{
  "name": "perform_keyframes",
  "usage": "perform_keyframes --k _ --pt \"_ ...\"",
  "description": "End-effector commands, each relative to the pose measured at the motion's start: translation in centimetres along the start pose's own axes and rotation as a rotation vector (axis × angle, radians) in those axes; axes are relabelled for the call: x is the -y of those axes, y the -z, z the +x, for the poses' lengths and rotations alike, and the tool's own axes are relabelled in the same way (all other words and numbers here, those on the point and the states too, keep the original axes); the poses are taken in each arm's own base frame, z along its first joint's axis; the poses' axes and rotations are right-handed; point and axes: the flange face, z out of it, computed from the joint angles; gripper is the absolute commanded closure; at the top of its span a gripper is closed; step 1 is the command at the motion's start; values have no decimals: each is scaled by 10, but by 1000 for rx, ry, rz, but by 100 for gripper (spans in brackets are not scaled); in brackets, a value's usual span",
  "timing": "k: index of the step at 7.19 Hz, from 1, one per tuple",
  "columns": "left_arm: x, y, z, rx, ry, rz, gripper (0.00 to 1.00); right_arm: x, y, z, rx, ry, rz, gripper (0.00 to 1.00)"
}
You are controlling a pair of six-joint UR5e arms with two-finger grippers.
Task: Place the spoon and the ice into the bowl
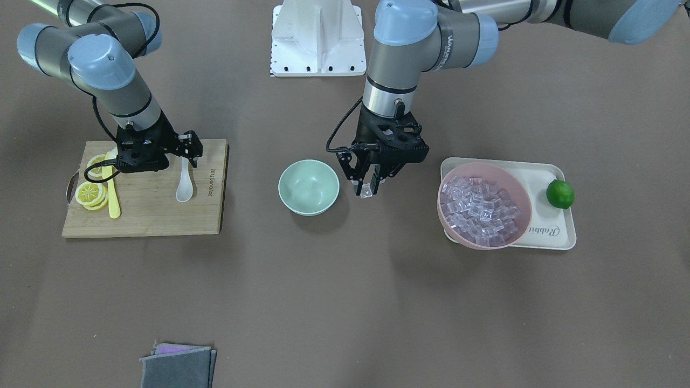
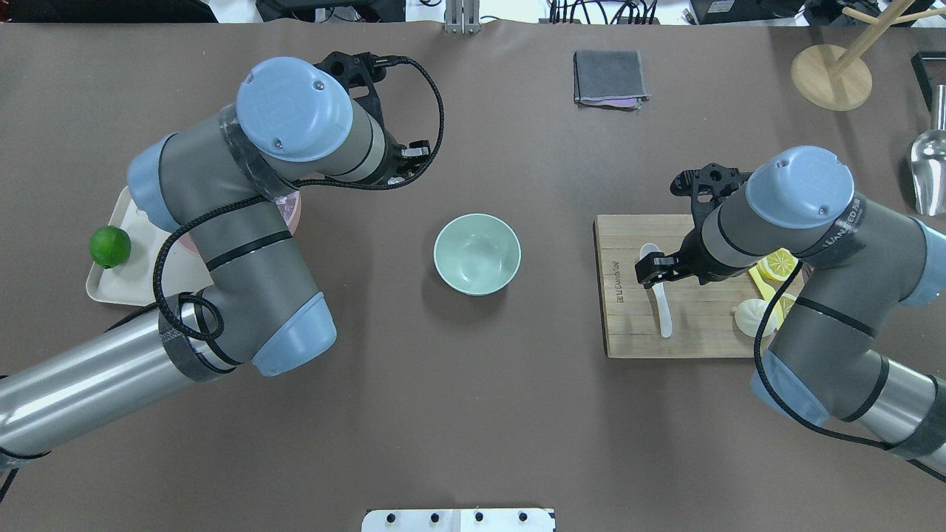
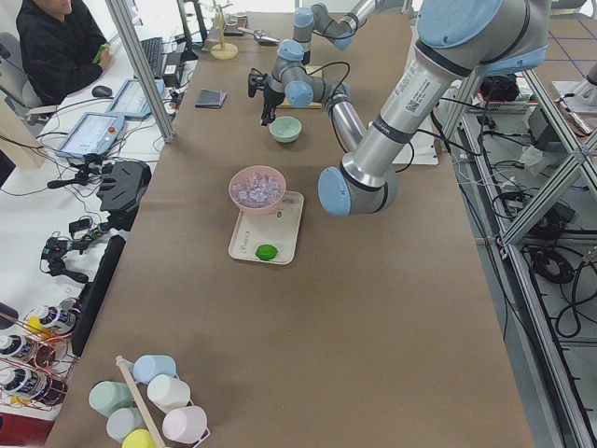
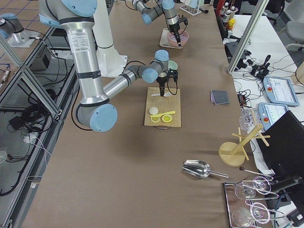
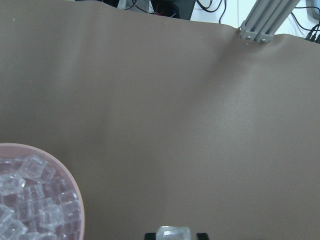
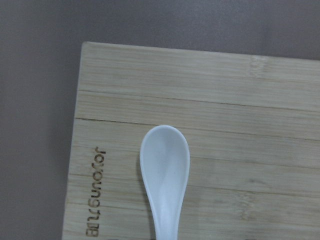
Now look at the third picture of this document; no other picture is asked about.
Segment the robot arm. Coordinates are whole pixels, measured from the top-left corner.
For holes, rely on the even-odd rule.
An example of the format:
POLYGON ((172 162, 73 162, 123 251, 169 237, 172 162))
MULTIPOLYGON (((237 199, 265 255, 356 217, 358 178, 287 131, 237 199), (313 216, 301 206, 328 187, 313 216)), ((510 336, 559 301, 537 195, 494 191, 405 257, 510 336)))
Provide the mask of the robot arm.
POLYGON ((305 108, 312 103, 324 105, 338 95, 346 96, 348 91, 343 82, 327 81, 307 72, 312 35, 318 34, 337 49, 345 50, 368 16, 381 6, 381 1, 360 1, 339 20, 333 19, 322 3, 296 9, 293 37, 279 45, 271 72, 265 77, 261 124, 274 122, 275 109, 283 101, 295 108, 305 108))
POLYGON ((395 1, 360 1, 341 19, 325 5, 296 9, 294 34, 277 49, 271 72, 252 72, 248 94, 263 92, 261 123, 275 120, 283 101, 295 108, 322 104, 347 151, 318 179, 322 207, 333 216, 373 214, 397 194, 393 162, 456 79, 515 74, 540 65, 548 48, 549 1, 425 1, 416 22, 413 60, 379 115, 365 127, 348 88, 309 75, 304 67, 313 34, 346 49, 370 14, 395 1))

